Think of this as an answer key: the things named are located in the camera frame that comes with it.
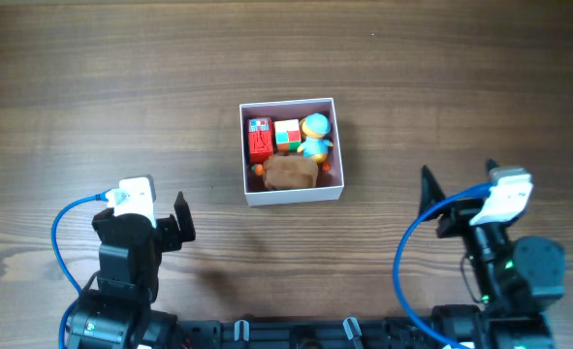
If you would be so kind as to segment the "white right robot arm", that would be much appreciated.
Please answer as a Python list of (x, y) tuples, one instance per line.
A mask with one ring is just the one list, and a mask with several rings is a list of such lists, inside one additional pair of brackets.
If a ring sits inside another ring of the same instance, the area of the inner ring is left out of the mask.
[(434, 330), (477, 348), (552, 348), (548, 308), (564, 293), (563, 247), (549, 239), (512, 240), (507, 230), (526, 211), (533, 183), (521, 167), (487, 162), (491, 188), (484, 198), (467, 197), (444, 207), (445, 199), (428, 167), (421, 169), (420, 212), (438, 226), (439, 238), (460, 238), (461, 260), (472, 267), (478, 289), (471, 305), (439, 305)]

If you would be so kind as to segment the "yellow duck toy blue hat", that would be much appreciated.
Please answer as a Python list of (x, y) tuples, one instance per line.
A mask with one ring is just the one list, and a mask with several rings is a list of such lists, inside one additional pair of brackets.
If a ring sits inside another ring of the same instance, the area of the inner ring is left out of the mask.
[(326, 138), (331, 131), (329, 119), (321, 113), (313, 113), (300, 122), (302, 143), (297, 152), (305, 158), (313, 160), (326, 171), (330, 166), (327, 164), (329, 150), (334, 144)]

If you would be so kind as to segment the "brown plush capybara toy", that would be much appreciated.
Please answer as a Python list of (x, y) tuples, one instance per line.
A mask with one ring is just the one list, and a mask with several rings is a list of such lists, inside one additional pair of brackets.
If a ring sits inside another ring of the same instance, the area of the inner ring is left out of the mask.
[(319, 167), (303, 156), (273, 154), (264, 163), (251, 167), (268, 190), (309, 189), (316, 186)]

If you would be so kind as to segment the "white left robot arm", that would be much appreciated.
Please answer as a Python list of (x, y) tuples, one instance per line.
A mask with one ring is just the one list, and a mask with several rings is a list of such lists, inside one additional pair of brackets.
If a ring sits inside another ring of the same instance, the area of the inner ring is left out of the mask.
[(93, 217), (100, 268), (64, 312), (60, 348), (167, 348), (177, 317), (154, 311), (162, 255), (196, 239), (190, 208), (182, 193), (175, 213), (152, 223), (138, 213), (116, 216), (107, 208)]

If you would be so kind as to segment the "multicoloured puzzle cube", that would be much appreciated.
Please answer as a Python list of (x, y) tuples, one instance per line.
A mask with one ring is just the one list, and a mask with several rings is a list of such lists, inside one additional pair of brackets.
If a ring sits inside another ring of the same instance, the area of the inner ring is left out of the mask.
[(296, 152), (302, 143), (300, 122), (297, 119), (275, 121), (274, 134), (279, 152)]

